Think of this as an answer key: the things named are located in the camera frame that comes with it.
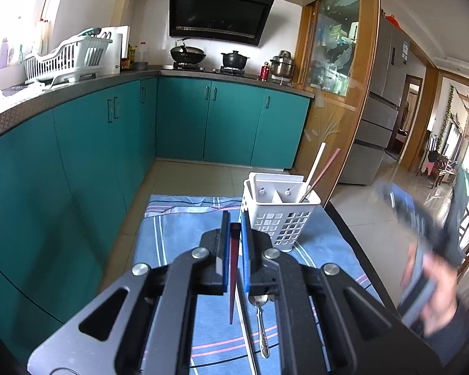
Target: dish drying rack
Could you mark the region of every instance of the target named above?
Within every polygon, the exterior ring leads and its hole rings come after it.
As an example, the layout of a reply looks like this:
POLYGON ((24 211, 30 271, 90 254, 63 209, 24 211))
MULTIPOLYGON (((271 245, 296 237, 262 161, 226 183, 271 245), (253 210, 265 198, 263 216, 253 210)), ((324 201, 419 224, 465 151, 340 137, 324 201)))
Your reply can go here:
POLYGON ((65 81, 75 82, 81 76, 97 73, 103 68, 101 60, 111 42, 104 36, 76 35, 61 42, 48 55, 40 56, 33 52, 24 59, 26 84, 52 79, 52 86, 65 81))

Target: black pot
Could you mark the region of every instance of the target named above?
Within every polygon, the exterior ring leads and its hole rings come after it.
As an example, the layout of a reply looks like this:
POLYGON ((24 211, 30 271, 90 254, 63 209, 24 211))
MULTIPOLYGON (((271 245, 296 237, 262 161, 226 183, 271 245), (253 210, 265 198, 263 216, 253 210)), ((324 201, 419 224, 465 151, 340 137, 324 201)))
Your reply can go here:
POLYGON ((201 49, 185 45, 173 47, 170 50, 170 56, 178 63, 190 63, 193 65, 200 63, 206 57, 201 49))
POLYGON ((246 65, 246 60, 249 59, 246 56, 240 55, 238 51, 231 53, 223 53, 223 66, 233 67, 234 69, 243 69, 246 65))

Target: doorway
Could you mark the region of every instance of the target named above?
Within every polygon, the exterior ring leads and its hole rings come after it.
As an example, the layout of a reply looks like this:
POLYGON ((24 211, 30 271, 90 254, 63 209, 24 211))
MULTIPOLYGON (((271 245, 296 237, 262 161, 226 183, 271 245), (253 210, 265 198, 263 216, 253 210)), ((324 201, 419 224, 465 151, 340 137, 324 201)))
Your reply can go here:
POLYGON ((415 120, 415 114, 419 107, 422 82, 423 79, 420 77, 406 75, 398 117, 394 123, 393 133, 385 150, 396 161, 400 160, 411 126, 415 120))

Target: stainless steel pot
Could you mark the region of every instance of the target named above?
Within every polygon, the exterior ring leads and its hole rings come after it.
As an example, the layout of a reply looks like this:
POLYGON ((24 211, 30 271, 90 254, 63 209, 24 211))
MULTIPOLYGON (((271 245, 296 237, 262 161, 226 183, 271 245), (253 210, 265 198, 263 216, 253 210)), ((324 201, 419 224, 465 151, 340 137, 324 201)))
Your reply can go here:
POLYGON ((294 76, 295 63, 288 51, 280 51, 278 56, 271 59, 270 72, 274 76, 291 79, 294 76))
POLYGON ((232 67, 234 69, 243 69, 246 65, 246 60, 249 59, 246 56, 240 55, 238 51, 233 51, 231 53, 222 53, 223 56, 223 66, 232 67))
POLYGON ((187 38, 177 41, 182 42, 179 46, 177 46, 177 42, 175 43, 175 47, 170 50, 170 56, 178 63, 190 63, 196 65, 205 59, 205 52, 193 46, 186 46, 184 44, 186 39, 187 38))

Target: metal spoon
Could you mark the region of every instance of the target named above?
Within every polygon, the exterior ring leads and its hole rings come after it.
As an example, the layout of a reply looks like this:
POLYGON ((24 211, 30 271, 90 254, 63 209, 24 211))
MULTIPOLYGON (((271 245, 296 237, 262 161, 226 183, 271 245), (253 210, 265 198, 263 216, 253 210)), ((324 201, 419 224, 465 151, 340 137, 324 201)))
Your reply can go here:
POLYGON ((249 296, 250 304, 257 307, 257 324, 259 325, 259 348, 260 354, 263 356, 263 358, 269 358, 268 338, 265 335, 262 310, 262 306, 264 306, 267 301, 267 294, 262 294, 260 296, 249 296))

